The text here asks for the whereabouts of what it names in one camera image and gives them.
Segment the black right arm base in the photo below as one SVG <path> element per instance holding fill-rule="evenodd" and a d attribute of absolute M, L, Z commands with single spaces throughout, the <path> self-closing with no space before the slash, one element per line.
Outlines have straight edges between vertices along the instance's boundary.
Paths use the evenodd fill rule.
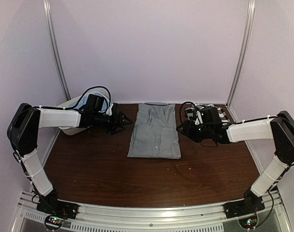
<path fill-rule="evenodd" d="M 223 209 L 226 218 L 235 218 L 264 210 L 265 205 L 262 197 L 246 196 L 243 200 L 225 203 Z"/>

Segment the black white plaid shirt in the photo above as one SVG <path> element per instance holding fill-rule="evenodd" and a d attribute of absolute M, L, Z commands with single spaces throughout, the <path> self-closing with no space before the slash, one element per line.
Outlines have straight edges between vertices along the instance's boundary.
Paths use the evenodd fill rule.
<path fill-rule="evenodd" d="M 190 121 L 194 121 L 195 125 L 204 124 L 207 122 L 213 122 L 213 119 L 208 119 L 207 110 L 211 110 L 212 113 L 217 113 L 216 120 L 228 123 L 230 119 L 226 115 L 223 108 L 216 106 L 215 104 L 196 104 L 195 106 L 185 109 L 186 118 Z"/>

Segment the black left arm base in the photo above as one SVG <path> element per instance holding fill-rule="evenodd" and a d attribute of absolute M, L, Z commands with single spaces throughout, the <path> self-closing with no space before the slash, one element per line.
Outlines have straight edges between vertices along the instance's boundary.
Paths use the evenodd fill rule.
<path fill-rule="evenodd" d="M 56 195 L 40 196 L 39 203 L 36 206 L 37 211 L 58 216 L 64 219 L 76 219 L 78 205 L 60 201 Z"/>

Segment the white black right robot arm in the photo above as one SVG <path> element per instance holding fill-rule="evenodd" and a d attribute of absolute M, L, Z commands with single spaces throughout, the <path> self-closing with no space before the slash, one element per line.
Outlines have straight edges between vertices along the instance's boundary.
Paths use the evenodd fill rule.
<path fill-rule="evenodd" d="M 274 154 L 269 163 L 262 165 L 260 176 L 245 192 L 240 203 L 243 213 L 251 213 L 260 198 L 294 166 L 294 119 L 287 111 L 240 122 L 230 121 L 225 112 L 214 106 L 187 108 L 185 114 L 186 118 L 176 129 L 196 143 L 203 140 L 222 145 L 245 142 L 256 163 L 261 163 L 259 154 L 266 151 L 259 146 L 270 146 L 268 151 Z"/>

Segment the grey long sleeve shirt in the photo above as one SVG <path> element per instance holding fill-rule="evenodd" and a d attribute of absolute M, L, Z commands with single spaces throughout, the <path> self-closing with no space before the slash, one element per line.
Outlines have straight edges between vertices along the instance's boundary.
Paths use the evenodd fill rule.
<path fill-rule="evenodd" d="M 138 105 L 127 157 L 181 159 L 174 104 Z"/>

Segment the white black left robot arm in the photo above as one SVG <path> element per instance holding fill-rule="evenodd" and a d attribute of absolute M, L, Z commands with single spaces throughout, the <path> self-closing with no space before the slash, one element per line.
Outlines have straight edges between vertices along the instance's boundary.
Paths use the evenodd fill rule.
<path fill-rule="evenodd" d="M 94 109 L 31 106 L 28 103 L 22 103 L 8 127 L 7 137 L 19 162 L 27 172 L 27 178 L 32 182 L 38 195 L 45 197 L 43 207 L 50 214 L 56 215 L 62 210 L 62 205 L 60 201 L 50 196 L 54 187 L 38 157 L 38 131 L 42 128 L 67 130 L 100 127 L 114 135 L 125 131 L 125 126 L 130 124 L 132 120 L 118 111 L 116 103 L 113 104 L 110 114 L 100 113 Z"/>

